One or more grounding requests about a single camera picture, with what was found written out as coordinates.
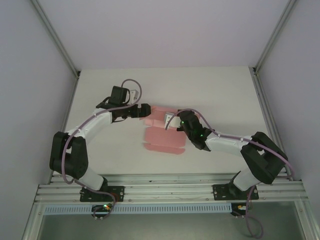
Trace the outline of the narrow aluminium extrusion beam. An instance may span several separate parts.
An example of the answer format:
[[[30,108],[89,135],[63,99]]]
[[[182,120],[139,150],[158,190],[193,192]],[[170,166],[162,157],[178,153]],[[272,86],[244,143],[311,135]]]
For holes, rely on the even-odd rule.
[[[233,178],[235,173],[219,173],[219,174],[112,174],[104,175],[109,182],[115,181],[187,181],[187,180],[196,180],[196,181],[209,181],[209,180],[218,180],[218,181],[229,181]]]

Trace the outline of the aluminium frame post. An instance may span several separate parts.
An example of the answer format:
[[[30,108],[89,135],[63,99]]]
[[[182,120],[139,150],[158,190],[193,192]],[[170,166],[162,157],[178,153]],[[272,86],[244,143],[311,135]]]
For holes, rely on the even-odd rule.
[[[69,70],[72,72],[75,79],[78,80],[80,77],[81,71],[78,70],[76,65],[74,64],[71,56],[66,50],[63,42],[61,41],[57,31],[55,30],[53,24],[51,23],[40,1],[39,0],[29,0],[29,1],[32,7],[34,8],[36,14],[38,15],[41,23],[43,24],[45,30],[47,31],[48,35],[50,36],[51,40],[53,41],[57,50],[59,51],[63,60],[65,61],[66,65],[68,66]]]
[[[297,6],[298,2],[300,0],[288,0],[257,63],[255,64],[255,66],[252,68],[253,73],[257,76],[259,73],[259,70],[262,69],[262,67],[264,66],[268,56],[270,55],[270,53],[272,52],[278,38],[280,37],[282,31],[284,30],[287,22],[289,21],[295,7]]]

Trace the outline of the circuit board with green light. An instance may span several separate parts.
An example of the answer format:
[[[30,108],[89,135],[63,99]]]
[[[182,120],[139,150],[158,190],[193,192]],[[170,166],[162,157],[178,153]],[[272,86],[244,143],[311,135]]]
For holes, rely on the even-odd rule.
[[[103,205],[94,205],[91,208],[92,217],[95,220],[104,220],[112,212],[114,205],[112,203],[103,204]]]

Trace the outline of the pink paper box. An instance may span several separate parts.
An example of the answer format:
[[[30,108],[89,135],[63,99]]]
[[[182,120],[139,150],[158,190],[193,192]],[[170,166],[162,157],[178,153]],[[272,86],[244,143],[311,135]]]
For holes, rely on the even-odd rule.
[[[165,129],[165,113],[176,113],[178,110],[162,106],[152,106],[151,114],[144,117],[147,126],[144,135],[144,147],[149,151],[181,155],[185,152],[186,134],[178,128]]]

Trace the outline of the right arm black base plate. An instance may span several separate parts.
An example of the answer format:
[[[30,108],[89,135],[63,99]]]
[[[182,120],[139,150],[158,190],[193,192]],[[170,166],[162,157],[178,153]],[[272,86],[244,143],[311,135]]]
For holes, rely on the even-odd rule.
[[[213,197],[215,201],[235,201],[235,200],[247,200],[251,188],[242,191],[233,184],[214,184],[212,186]]]

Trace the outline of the aluminium table side rail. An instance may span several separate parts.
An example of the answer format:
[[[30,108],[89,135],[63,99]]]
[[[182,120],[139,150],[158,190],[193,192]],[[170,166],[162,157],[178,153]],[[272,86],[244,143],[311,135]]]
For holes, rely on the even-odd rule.
[[[251,74],[251,78],[252,78],[252,82],[256,91],[256,95],[260,104],[260,108],[262,111],[262,115],[265,121],[265,125],[267,128],[267,132],[269,137],[273,140],[273,142],[283,151],[284,147],[275,123],[275,119],[273,116],[273,113],[271,111],[268,99],[267,99],[267,95],[263,89],[263,85],[261,83],[261,80],[258,76],[258,74],[255,72],[255,69],[250,67],[249,68],[250,74]]]
[[[75,98],[78,82],[81,76],[81,71],[77,72],[77,77],[75,79],[75,83],[71,92],[70,100],[67,103],[67,110],[66,114],[63,117],[62,121],[62,131],[58,131],[54,134],[53,140],[52,140],[52,147],[51,147],[51,153],[50,153],[50,162],[49,167],[52,171],[58,172],[62,174],[62,155],[64,146],[66,144],[66,141],[68,139],[68,134],[65,133],[67,128],[67,123],[69,120],[72,104]]]

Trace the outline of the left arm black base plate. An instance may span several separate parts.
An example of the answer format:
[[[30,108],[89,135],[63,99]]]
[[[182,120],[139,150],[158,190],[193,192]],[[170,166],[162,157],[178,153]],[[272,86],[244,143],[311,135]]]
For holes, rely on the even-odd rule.
[[[97,202],[116,202],[124,201],[125,187],[124,186],[106,186],[100,190],[90,190],[83,187],[80,190],[80,202],[97,203]]]

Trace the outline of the circuit board with yellow connector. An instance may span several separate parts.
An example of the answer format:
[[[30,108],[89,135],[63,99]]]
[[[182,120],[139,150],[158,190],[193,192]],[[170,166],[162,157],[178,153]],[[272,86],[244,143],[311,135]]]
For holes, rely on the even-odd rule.
[[[230,214],[236,218],[246,218],[246,203],[232,203]]]

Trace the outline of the wide aluminium extrusion beam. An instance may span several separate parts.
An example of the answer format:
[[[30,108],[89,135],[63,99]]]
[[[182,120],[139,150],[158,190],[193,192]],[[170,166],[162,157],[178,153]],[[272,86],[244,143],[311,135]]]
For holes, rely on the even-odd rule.
[[[35,202],[64,203],[79,202],[80,187],[41,185]],[[306,201],[309,197],[302,182],[277,182],[273,185],[259,184],[257,193],[260,201]],[[188,203],[213,201],[216,191],[209,184],[172,185],[127,185],[124,187],[125,203]]]

